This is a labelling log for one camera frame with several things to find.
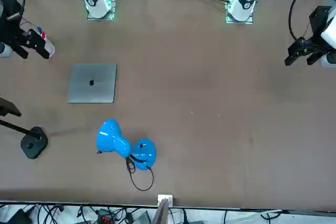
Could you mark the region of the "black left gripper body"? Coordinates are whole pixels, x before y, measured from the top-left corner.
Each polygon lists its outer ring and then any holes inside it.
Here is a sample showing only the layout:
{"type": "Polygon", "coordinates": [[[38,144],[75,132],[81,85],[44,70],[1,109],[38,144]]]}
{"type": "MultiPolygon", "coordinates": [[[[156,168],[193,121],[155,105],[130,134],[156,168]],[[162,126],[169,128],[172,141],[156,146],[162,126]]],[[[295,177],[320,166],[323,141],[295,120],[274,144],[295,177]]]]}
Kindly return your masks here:
{"type": "Polygon", "coordinates": [[[313,32],[312,41],[317,41],[320,38],[327,24],[330,9],[331,6],[317,6],[309,15],[311,30],[313,32]]]}

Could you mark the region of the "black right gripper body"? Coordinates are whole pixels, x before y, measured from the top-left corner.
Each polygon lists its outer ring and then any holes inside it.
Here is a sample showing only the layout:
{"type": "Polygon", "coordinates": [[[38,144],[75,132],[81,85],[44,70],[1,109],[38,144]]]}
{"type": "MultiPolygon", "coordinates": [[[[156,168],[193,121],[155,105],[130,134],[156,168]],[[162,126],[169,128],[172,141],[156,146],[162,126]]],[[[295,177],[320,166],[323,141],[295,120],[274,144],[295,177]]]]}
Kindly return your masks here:
{"type": "Polygon", "coordinates": [[[1,42],[13,51],[25,51],[28,32],[20,27],[21,4],[17,0],[1,0],[1,42]]]}

